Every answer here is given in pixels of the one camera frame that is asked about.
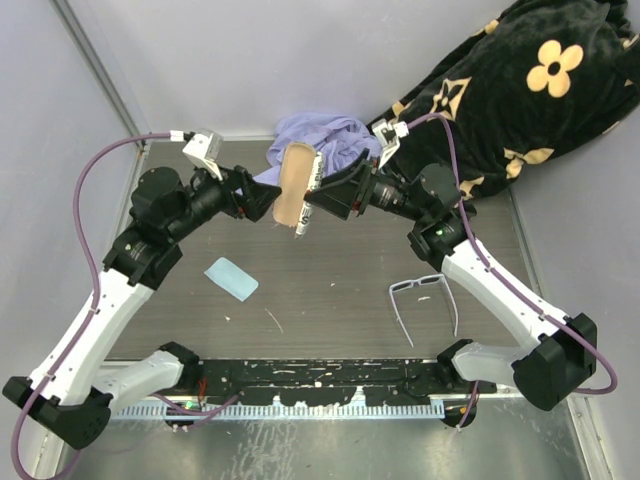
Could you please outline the printed glasses case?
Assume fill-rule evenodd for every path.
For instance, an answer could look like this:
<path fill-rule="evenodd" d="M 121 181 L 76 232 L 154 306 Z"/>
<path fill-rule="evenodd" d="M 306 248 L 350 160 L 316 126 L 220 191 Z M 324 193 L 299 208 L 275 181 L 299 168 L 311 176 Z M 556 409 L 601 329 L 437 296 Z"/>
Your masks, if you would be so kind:
<path fill-rule="evenodd" d="M 308 230 L 313 207 L 305 195 L 320 186 L 324 166 L 324 155 L 310 145 L 293 142 L 284 150 L 279 174 L 281 193 L 274 202 L 273 218 L 278 224 L 292 228 L 296 239 Z"/>

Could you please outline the light blue cleaning cloth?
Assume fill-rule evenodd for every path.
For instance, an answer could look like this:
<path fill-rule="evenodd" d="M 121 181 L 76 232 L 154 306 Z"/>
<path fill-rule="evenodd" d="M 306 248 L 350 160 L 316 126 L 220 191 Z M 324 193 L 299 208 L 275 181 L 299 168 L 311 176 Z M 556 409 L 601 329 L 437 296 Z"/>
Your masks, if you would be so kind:
<path fill-rule="evenodd" d="M 259 282 L 227 258 L 217 259 L 204 275 L 237 300 L 246 301 L 258 288 Z"/>

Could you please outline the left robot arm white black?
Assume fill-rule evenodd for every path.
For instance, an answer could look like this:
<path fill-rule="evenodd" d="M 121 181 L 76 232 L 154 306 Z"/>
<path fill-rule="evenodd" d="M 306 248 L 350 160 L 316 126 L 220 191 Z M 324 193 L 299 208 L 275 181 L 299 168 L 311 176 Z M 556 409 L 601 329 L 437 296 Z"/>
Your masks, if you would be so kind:
<path fill-rule="evenodd" d="M 29 376 L 14 376 L 2 393 L 68 446 L 82 450 L 110 418 L 146 396 L 178 396 L 200 384 L 198 356 L 175 342 L 118 373 L 98 372 L 136 312 L 179 262 L 181 240 L 215 215 L 259 221 L 280 195 L 237 166 L 214 176 L 197 168 L 189 184 L 169 167 L 145 172 L 131 195 L 131 222 L 114 240 L 91 294 L 49 357 Z"/>

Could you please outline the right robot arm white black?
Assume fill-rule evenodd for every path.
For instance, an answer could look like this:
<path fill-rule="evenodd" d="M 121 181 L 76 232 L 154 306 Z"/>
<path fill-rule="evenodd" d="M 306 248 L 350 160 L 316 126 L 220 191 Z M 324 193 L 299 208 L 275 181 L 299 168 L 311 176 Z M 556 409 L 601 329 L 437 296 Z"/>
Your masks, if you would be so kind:
<path fill-rule="evenodd" d="M 416 256 L 471 293 L 513 336 L 514 347 L 460 340 L 442 352 L 438 379 L 447 392 L 462 393 L 473 381 L 508 385 L 550 411 L 595 373 L 595 322 L 540 298 L 466 230 L 450 168 L 430 164 L 405 183 L 362 158 L 327 177 L 313 175 L 304 199 L 341 219 L 375 207 L 413 221 L 408 240 Z"/>

